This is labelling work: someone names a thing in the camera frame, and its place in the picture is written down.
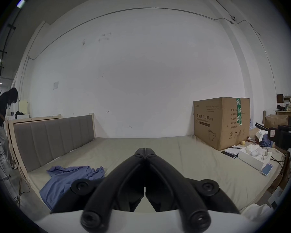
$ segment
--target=green tape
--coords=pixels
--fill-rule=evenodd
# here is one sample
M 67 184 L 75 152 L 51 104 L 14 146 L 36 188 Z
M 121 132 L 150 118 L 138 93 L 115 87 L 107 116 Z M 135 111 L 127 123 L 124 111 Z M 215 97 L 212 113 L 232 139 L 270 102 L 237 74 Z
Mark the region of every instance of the green tape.
M 241 125 L 241 99 L 236 99 L 237 104 L 237 123 Z

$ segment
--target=ceiling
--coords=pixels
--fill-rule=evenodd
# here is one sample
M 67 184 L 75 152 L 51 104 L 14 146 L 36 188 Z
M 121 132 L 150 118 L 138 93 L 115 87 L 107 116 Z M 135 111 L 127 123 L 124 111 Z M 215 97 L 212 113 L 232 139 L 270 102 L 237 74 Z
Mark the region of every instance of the ceiling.
M 15 8 L 6 24 L 13 24 L 16 28 L 11 30 L 9 37 L 9 27 L 2 29 L 0 35 L 0 50 L 3 49 L 5 41 L 6 47 L 2 66 L 0 89 L 9 89 L 13 78 L 16 75 L 25 48 L 34 33 L 35 29 L 42 21 L 52 24 L 63 14 L 82 4 L 87 0 L 26 0 L 25 5 L 20 10 Z

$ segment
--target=bed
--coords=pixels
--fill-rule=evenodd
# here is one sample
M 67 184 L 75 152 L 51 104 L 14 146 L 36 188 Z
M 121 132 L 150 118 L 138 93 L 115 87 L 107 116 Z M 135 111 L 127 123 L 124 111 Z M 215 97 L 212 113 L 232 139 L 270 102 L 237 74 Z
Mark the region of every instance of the bed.
M 103 166 L 108 175 L 142 147 L 152 148 L 184 177 L 216 181 L 239 210 L 256 203 L 281 170 L 278 163 L 270 161 L 274 167 L 265 177 L 240 159 L 222 154 L 196 136 L 96 138 L 93 114 L 20 123 L 15 121 L 11 125 L 17 165 L 38 196 L 50 179 L 46 170 L 52 166 Z M 276 160 L 283 160 L 281 152 L 268 149 Z M 153 212 L 154 209 L 144 197 L 136 211 Z

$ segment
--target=long black hair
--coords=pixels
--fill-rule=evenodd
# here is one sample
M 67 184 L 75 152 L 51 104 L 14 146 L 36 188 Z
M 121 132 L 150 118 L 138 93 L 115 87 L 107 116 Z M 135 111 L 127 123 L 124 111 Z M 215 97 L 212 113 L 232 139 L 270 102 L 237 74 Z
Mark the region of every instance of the long black hair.
M 12 89 L 10 89 L 8 91 L 8 93 L 9 93 L 9 97 L 8 97 L 7 106 L 8 106 L 8 108 L 10 108 L 12 103 L 16 103 L 17 102 L 18 91 L 17 91 L 17 89 L 15 87 L 13 87 Z

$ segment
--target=wall outlet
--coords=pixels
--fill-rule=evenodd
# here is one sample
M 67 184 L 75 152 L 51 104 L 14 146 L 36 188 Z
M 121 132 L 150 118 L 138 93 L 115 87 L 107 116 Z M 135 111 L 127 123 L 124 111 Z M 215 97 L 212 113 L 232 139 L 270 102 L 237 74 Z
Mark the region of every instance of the wall outlet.
M 53 90 L 58 88 L 58 81 L 53 84 Z

